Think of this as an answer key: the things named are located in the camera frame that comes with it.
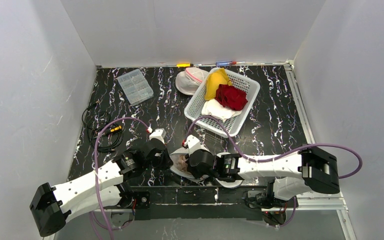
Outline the white mesh bag blue zipper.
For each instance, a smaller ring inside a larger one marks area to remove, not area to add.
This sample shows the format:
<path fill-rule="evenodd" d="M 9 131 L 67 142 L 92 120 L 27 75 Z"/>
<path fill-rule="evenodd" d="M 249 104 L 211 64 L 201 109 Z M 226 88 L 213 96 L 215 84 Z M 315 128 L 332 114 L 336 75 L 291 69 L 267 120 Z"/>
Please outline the white mesh bag blue zipper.
<path fill-rule="evenodd" d="M 187 155 L 187 150 L 184 148 L 179 148 L 176 151 L 172 152 L 169 156 L 170 159 L 173 162 L 173 165 L 170 167 L 170 170 L 185 179 L 188 179 L 189 181 L 193 183 L 203 183 L 204 180 L 210 179 L 211 177 L 208 175 L 203 175 L 199 178 L 195 178 L 190 172 L 187 171 L 187 160 L 186 160 L 186 155 Z M 218 179 L 215 179 L 218 184 L 220 184 L 224 188 L 228 189 L 234 189 L 239 187 L 242 183 L 243 180 L 235 180 L 234 182 L 226 182 L 226 181 L 220 181 Z"/>

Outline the red bra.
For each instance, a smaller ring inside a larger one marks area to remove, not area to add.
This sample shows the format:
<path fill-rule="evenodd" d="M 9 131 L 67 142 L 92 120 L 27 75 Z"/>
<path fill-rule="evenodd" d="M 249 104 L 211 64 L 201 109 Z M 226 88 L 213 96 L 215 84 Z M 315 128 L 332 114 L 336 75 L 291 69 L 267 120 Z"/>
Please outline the red bra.
<path fill-rule="evenodd" d="M 233 85 L 220 84 L 214 98 L 219 104 L 233 111 L 241 111 L 248 103 L 247 93 Z"/>

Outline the beige pink bra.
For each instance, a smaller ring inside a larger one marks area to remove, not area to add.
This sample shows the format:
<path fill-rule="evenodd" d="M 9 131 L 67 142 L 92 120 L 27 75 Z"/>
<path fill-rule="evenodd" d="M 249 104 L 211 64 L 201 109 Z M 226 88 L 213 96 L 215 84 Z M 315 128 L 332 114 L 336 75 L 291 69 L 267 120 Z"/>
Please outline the beige pink bra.
<path fill-rule="evenodd" d="M 172 157 L 173 165 L 179 171 L 188 173 L 188 163 L 184 154 L 176 154 Z"/>

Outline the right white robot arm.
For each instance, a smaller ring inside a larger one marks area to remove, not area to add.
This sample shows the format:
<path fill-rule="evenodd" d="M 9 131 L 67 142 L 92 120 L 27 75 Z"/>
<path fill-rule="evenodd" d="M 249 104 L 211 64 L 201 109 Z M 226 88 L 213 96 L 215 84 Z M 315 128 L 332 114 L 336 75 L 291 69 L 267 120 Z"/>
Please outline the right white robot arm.
<path fill-rule="evenodd" d="M 253 178 L 274 178 L 267 187 L 270 199 L 288 201 L 306 192 L 340 192 L 337 158 L 319 147 L 302 146 L 285 155 L 213 155 L 203 147 L 187 148 L 187 170 L 194 178 L 213 177 L 224 188 L 234 189 Z"/>

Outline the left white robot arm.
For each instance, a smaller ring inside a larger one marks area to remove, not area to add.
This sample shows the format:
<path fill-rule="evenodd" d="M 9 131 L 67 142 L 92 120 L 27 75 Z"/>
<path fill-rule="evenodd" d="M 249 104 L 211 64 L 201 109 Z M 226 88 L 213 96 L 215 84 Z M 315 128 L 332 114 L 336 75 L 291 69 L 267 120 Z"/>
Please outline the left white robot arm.
<path fill-rule="evenodd" d="M 166 144 L 153 138 L 130 148 L 113 160 L 68 182 L 40 185 L 29 205 L 39 235 L 48 237 L 79 215 L 102 207 L 148 208 L 150 194 L 133 191 L 125 182 L 139 177 L 151 166 L 161 167 L 169 160 Z"/>

